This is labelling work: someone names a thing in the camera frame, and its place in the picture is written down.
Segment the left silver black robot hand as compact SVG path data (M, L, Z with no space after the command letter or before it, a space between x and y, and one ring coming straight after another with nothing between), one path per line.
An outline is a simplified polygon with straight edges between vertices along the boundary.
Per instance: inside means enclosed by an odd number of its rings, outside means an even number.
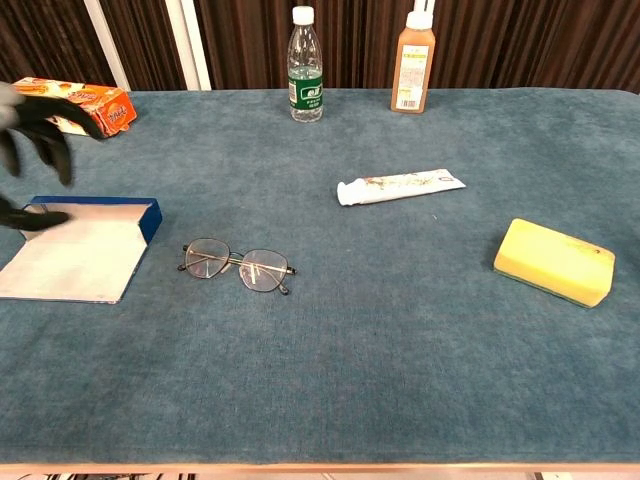
M1 164L13 177L21 175L21 162L11 133L17 131L34 145L41 161L69 186L73 181L72 154L62 132L49 121L62 117L80 125L95 140L104 134L98 123L80 106L64 98L23 95L13 85L1 84ZM65 212L34 213L17 208L1 198L1 225L13 230L38 232L64 224L71 219Z

